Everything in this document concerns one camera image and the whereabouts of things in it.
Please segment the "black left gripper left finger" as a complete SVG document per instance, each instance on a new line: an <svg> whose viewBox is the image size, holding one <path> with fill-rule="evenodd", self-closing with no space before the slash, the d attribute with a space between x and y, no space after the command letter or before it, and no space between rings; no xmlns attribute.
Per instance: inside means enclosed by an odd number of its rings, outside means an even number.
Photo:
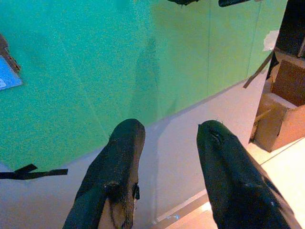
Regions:
<svg viewBox="0 0 305 229"><path fill-rule="evenodd" d="M132 229L145 127L120 122L89 165L62 229Z"/></svg>

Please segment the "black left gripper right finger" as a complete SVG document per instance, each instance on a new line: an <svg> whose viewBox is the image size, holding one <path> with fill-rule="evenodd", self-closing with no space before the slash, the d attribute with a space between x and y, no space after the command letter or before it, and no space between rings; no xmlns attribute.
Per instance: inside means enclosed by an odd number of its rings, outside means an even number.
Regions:
<svg viewBox="0 0 305 229"><path fill-rule="evenodd" d="M196 143L218 229L302 229L269 175L223 123L199 124Z"/></svg>

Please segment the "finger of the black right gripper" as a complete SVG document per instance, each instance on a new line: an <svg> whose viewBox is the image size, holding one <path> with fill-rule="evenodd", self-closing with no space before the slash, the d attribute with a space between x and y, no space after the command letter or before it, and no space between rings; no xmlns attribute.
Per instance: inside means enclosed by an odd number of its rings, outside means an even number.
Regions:
<svg viewBox="0 0 305 229"><path fill-rule="evenodd" d="M251 0L218 0L218 5L219 7L229 7L232 5L237 5L248 1Z"/></svg>
<svg viewBox="0 0 305 229"><path fill-rule="evenodd" d="M181 6L186 6L186 5L189 5L193 2L198 2L200 0L168 0L168 1L174 2L174 3L176 3L178 5L181 5Z"/></svg>

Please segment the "white paper scrap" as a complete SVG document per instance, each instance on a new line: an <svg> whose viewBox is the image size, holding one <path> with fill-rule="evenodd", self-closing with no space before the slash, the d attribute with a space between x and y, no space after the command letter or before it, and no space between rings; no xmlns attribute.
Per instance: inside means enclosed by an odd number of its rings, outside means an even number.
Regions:
<svg viewBox="0 0 305 229"><path fill-rule="evenodd" d="M270 31L266 37L264 38L264 48L263 51L272 51L275 48L276 42L277 42L277 38L279 35L279 30L276 31Z"/></svg>

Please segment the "light cardboard box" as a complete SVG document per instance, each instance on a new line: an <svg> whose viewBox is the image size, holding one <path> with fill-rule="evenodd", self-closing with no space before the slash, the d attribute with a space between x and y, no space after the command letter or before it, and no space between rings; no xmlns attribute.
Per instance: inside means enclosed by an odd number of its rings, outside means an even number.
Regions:
<svg viewBox="0 0 305 229"><path fill-rule="evenodd" d="M296 106L274 94L262 94L254 120L253 141L267 152L305 137L305 104Z"/></svg>

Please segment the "dark tape strip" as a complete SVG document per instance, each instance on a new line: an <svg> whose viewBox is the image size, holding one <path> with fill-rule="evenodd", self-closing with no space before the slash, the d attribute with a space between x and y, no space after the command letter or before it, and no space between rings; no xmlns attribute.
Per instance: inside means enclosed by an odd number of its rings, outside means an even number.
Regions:
<svg viewBox="0 0 305 229"><path fill-rule="evenodd" d="M266 59L262 62L259 68L255 71L255 73L249 77L249 79L243 85L244 89L246 89L249 86L249 84L255 79L255 77L259 75L262 72L262 70L267 66L267 64L271 61L273 54L274 51L271 51L271 53L266 57Z"/></svg>

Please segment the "black tape strip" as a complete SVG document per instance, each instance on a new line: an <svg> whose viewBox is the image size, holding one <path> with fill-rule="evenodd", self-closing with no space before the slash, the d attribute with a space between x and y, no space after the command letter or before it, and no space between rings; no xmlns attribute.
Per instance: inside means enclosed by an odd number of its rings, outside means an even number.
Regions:
<svg viewBox="0 0 305 229"><path fill-rule="evenodd" d="M13 172L0 172L0 179L30 180L48 176L63 176L68 174L68 169L55 169L44 172L33 172L37 167L29 164Z"/></svg>

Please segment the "green felt board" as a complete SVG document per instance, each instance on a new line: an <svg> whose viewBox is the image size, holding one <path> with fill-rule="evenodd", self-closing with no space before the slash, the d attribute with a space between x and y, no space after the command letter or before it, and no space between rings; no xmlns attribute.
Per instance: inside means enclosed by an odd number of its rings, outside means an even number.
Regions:
<svg viewBox="0 0 305 229"><path fill-rule="evenodd" d="M0 76L0 162L57 168L248 77L288 0L0 0L22 85Z"/></svg>

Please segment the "brown cardboard box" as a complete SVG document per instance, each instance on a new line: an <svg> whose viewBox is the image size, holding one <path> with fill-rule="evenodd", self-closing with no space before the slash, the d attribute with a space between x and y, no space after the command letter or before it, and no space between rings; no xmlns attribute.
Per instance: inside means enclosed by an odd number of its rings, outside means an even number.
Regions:
<svg viewBox="0 0 305 229"><path fill-rule="evenodd" d="M297 107L305 105L305 68L282 60L271 93Z"/></svg>

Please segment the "blue paper sheet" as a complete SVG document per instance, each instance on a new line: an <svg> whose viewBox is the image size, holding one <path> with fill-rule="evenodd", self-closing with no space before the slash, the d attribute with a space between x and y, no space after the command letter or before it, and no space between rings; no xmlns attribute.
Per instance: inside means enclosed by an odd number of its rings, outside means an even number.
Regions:
<svg viewBox="0 0 305 229"><path fill-rule="evenodd" d="M22 85L21 78L0 55L0 91Z"/></svg>

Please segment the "brown ragged cardboard piece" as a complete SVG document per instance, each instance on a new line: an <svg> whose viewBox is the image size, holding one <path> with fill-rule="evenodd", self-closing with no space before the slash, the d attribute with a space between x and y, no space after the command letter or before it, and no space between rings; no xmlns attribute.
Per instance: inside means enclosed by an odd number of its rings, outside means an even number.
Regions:
<svg viewBox="0 0 305 229"><path fill-rule="evenodd" d="M4 36L0 34L0 55L6 60L9 66L15 73L20 72L20 66L17 64L16 60L11 56L8 43Z"/></svg>

